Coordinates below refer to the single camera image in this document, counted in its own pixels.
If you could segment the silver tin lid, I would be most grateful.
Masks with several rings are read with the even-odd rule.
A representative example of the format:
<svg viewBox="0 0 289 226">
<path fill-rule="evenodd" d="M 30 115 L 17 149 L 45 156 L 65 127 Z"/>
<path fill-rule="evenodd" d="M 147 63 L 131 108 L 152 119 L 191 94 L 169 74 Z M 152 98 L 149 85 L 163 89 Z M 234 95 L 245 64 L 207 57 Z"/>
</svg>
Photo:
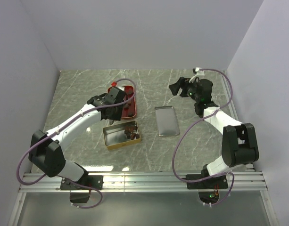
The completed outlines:
<svg viewBox="0 0 289 226">
<path fill-rule="evenodd" d="M 171 137 L 180 134 L 178 120 L 173 106 L 155 107 L 155 114 L 160 137 Z"/>
</svg>

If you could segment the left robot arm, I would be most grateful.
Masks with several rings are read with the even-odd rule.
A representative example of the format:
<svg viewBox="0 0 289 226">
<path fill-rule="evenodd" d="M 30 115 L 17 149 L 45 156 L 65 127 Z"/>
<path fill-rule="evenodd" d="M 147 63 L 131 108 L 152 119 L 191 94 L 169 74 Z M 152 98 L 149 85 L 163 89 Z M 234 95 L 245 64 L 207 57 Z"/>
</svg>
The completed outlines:
<svg viewBox="0 0 289 226">
<path fill-rule="evenodd" d="M 84 189 L 88 184 L 88 172 L 79 164 L 66 160 L 63 151 L 72 140 L 89 126 L 101 120 L 121 119 L 126 92 L 112 87 L 108 93 L 91 97 L 76 114 L 60 125 L 32 136 L 32 150 L 28 159 L 46 176 L 60 176 L 71 180 L 77 189 Z"/>
</svg>

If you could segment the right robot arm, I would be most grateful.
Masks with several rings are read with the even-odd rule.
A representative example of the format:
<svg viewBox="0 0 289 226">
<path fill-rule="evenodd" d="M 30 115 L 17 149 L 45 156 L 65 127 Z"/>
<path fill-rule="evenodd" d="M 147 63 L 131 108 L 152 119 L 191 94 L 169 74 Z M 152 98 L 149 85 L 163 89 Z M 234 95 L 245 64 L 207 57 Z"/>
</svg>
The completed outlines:
<svg viewBox="0 0 289 226">
<path fill-rule="evenodd" d="M 251 123 L 242 123 L 223 112 L 212 100 L 213 83 L 207 79 L 184 78 L 169 85 L 171 93 L 176 96 L 190 97 L 201 121 L 206 121 L 222 135 L 221 155 L 203 167 L 202 185 L 211 188 L 217 183 L 217 176 L 243 164 L 256 162 L 259 150 L 255 127 Z"/>
</svg>

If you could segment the red rectangular tray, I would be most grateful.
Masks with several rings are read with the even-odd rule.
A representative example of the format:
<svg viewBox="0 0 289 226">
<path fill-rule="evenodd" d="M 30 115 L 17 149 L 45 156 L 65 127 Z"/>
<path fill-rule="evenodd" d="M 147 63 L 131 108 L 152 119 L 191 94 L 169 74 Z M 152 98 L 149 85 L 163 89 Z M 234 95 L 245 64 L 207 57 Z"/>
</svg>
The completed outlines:
<svg viewBox="0 0 289 226">
<path fill-rule="evenodd" d="M 135 94 L 134 88 L 133 88 L 133 86 L 130 86 L 130 85 L 125 85 L 124 87 L 125 87 L 125 93 L 126 93 L 124 101 L 129 100 L 126 104 L 130 104 L 131 107 L 129 108 L 128 111 L 125 111 L 123 108 L 121 120 L 132 119 L 133 117 L 136 116 L 136 113 L 137 113 L 136 101 L 135 101 L 135 97 L 134 97 L 134 94 Z M 129 92 L 133 92 L 133 95 L 130 98 L 128 98 L 128 96 L 127 96 L 127 93 L 129 93 Z"/>
</svg>

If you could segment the gold tin box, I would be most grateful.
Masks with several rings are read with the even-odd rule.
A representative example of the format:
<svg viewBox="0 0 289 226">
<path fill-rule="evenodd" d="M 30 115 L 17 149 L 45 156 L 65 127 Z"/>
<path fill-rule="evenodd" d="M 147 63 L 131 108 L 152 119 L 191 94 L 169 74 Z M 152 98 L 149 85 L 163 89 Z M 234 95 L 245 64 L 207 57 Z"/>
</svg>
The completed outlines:
<svg viewBox="0 0 289 226">
<path fill-rule="evenodd" d="M 127 126 L 134 126 L 134 133 L 139 134 L 140 138 L 135 140 L 127 139 L 124 134 L 125 127 Z M 113 124 L 104 127 L 102 132 L 105 146 L 109 151 L 141 142 L 141 134 L 137 121 L 126 121 L 119 124 Z"/>
</svg>

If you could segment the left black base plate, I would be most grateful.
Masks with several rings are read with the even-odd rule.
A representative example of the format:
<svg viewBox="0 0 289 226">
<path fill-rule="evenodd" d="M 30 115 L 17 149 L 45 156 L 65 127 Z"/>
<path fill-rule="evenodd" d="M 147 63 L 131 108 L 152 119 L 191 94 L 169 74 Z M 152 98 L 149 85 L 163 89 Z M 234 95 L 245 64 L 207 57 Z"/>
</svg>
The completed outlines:
<svg viewBox="0 0 289 226">
<path fill-rule="evenodd" d="M 74 183 L 67 178 L 62 178 L 60 190 L 84 190 L 83 186 L 101 190 L 103 187 L 103 178 L 104 177 L 102 175 L 87 175 L 81 178 L 78 182 Z"/>
</svg>

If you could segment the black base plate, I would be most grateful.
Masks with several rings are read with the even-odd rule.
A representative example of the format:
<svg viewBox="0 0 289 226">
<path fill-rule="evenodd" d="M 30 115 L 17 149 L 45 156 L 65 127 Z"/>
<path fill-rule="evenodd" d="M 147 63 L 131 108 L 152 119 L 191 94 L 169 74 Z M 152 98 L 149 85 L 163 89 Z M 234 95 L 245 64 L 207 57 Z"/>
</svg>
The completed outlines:
<svg viewBox="0 0 289 226">
<path fill-rule="evenodd" d="M 78 182 L 74 183 L 67 178 L 62 178 L 60 190 L 84 190 L 83 186 L 101 190 L 103 187 L 103 178 L 104 177 L 102 175 L 87 175 L 81 178 Z"/>
<path fill-rule="evenodd" d="M 188 190 L 206 190 L 206 189 L 227 189 L 228 183 L 226 176 L 220 176 L 216 178 L 211 178 L 208 180 L 196 182 L 196 183 L 187 183 Z"/>
</svg>

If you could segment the aluminium mounting rail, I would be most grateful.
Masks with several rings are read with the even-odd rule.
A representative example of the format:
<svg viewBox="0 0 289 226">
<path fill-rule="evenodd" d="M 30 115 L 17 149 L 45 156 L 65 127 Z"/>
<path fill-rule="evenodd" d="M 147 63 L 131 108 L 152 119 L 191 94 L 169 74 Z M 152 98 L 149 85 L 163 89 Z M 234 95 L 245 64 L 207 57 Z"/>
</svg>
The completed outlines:
<svg viewBox="0 0 289 226">
<path fill-rule="evenodd" d="M 171 172 L 97 172 L 92 175 L 102 175 L 103 193 L 128 192 L 188 192 L 186 183 L 178 180 Z M 232 191 L 267 191 L 267 185 L 262 172 L 234 172 L 235 180 Z M 61 178 L 44 177 L 38 183 L 21 185 L 20 193 L 54 193 L 67 192 L 61 190 Z"/>
</svg>

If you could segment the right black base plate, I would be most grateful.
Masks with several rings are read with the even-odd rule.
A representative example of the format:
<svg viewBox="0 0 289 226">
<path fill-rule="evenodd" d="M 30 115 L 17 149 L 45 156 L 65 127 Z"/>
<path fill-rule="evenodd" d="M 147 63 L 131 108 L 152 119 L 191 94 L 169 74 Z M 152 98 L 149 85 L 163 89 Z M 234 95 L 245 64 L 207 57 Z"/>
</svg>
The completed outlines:
<svg viewBox="0 0 289 226">
<path fill-rule="evenodd" d="M 187 183 L 188 190 L 206 190 L 206 189 L 227 189 L 228 183 L 226 176 L 220 176 L 216 178 L 211 178 L 208 180 L 196 182 L 196 183 Z"/>
</svg>

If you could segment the black box under rail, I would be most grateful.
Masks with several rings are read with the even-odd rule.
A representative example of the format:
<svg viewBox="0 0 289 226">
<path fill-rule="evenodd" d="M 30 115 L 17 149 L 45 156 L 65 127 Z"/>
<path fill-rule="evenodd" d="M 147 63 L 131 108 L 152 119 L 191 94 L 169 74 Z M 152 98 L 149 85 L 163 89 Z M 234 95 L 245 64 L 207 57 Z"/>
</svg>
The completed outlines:
<svg viewBox="0 0 289 226">
<path fill-rule="evenodd" d="M 73 204 L 87 203 L 89 198 L 89 193 L 70 193 L 69 195 L 70 202 Z"/>
</svg>

